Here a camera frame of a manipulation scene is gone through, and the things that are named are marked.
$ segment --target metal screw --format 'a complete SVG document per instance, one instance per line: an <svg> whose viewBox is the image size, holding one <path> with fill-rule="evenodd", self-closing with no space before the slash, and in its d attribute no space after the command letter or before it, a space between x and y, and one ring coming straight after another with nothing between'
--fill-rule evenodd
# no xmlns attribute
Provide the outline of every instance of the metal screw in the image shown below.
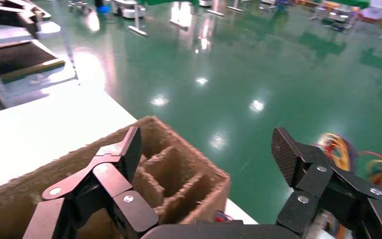
<svg viewBox="0 0 382 239"><path fill-rule="evenodd" d="M132 202L132 200L134 200L134 197L131 195L124 197L124 202L126 202L126 203L130 203L130 202Z"/></svg>
<svg viewBox="0 0 382 239"><path fill-rule="evenodd" d="M318 166L317 167L317 170L318 171L321 171L321 172L326 172L327 171L327 168L323 167L323 166Z"/></svg>
<svg viewBox="0 0 382 239"><path fill-rule="evenodd" d="M302 203L308 203L309 199L307 197L304 197L304 196L299 196L298 201L300 201Z"/></svg>
<svg viewBox="0 0 382 239"><path fill-rule="evenodd" d="M379 195L379 196L382 195L382 191L377 189L377 188L371 188L370 192L372 192L372 193L374 193L376 195Z"/></svg>
<svg viewBox="0 0 382 239"><path fill-rule="evenodd" d="M50 195L56 195L56 194L58 194L61 190L62 190L62 188L60 188L60 187L56 187L56 188L50 190L49 194L50 194Z"/></svg>
<svg viewBox="0 0 382 239"><path fill-rule="evenodd" d="M98 166L96 166L96 169L99 171L99 172L104 172L108 169L108 167L104 164L99 164Z"/></svg>

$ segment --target green floor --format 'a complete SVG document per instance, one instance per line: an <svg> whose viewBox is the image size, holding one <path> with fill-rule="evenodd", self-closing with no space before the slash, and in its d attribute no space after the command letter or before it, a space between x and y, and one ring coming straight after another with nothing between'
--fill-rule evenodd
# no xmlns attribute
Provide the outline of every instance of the green floor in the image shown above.
<svg viewBox="0 0 382 239"><path fill-rule="evenodd" d="M184 31L169 23L175 9L167 3L147 8L144 38L127 30L131 21L84 18L60 5L80 79L134 117L170 124L231 174L230 198L259 223L273 223L290 193L270 155L274 127L309 144L334 132L382 153L377 26L336 33L301 7L274 16L253 0L242 3L244 13L221 5L224 18L200 9ZM42 43L65 54L58 38Z"/></svg>

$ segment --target white table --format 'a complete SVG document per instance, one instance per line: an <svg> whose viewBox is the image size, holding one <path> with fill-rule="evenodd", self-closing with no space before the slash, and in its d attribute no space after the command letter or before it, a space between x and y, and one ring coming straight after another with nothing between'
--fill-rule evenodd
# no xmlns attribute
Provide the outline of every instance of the white table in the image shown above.
<svg viewBox="0 0 382 239"><path fill-rule="evenodd" d="M42 23L41 31L37 32L37 35L41 39L43 37L55 36L59 31L61 31L61 27L58 24L46 21ZM0 44L33 39L34 37L23 27L0 25Z"/></svg>
<svg viewBox="0 0 382 239"><path fill-rule="evenodd" d="M0 111L0 185L134 123L104 91L76 87ZM228 199L225 213L257 224Z"/></svg>

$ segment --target brown cardboard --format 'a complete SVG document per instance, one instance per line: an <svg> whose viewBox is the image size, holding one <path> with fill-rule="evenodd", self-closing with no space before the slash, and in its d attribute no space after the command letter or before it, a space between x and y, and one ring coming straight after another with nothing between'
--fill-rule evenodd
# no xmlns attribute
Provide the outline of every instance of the brown cardboard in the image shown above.
<svg viewBox="0 0 382 239"><path fill-rule="evenodd" d="M143 156L133 186L154 208L159 221L213 221L214 213L224 210L229 175L156 117L142 118L131 126L141 128L143 140ZM128 129L120 129L0 186L0 238L22 238L41 193L86 167L100 147L116 148ZM100 210L79 230L79 238L119 238L119 234L106 211Z"/></svg>

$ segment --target yellow wire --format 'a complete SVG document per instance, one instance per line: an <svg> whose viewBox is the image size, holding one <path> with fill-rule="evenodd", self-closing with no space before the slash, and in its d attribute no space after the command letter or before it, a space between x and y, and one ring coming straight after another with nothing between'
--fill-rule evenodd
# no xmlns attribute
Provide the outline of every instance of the yellow wire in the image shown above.
<svg viewBox="0 0 382 239"><path fill-rule="evenodd" d="M373 177L370 178L370 181L372 183L376 182L377 180L381 179L382 180L382 173L379 173L377 175L374 175Z"/></svg>
<svg viewBox="0 0 382 239"><path fill-rule="evenodd" d="M332 133L324 133L323 136L329 136L327 137L327 139L333 141L336 145L336 148L340 151L340 157L332 155L332 159L335 162L336 166L343 170L351 171L348 149L344 140L340 136Z"/></svg>
<svg viewBox="0 0 382 239"><path fill-rule="evenodd" d="M344 140L340 136L332 133L324 133L322 136L325 136L328 140L331 140L333 142L331 145L340 152L340 156L334 154L331 155L333 162L336 164L336 166L343 170L351 171L348 148ZM342 239L345 234L346 228L342 224L340 224L336 236L338 239Z"/></svg>
<svg viewBox="0 0 382 239"><path fill-rule="evenodd" d="M382 160L371 160L370 162L368 162L367 166L366 166L366 169L367 169L367 172L371 174L372 170L373 170L373 166L374 164L376 163L382 163Z"/></svg>

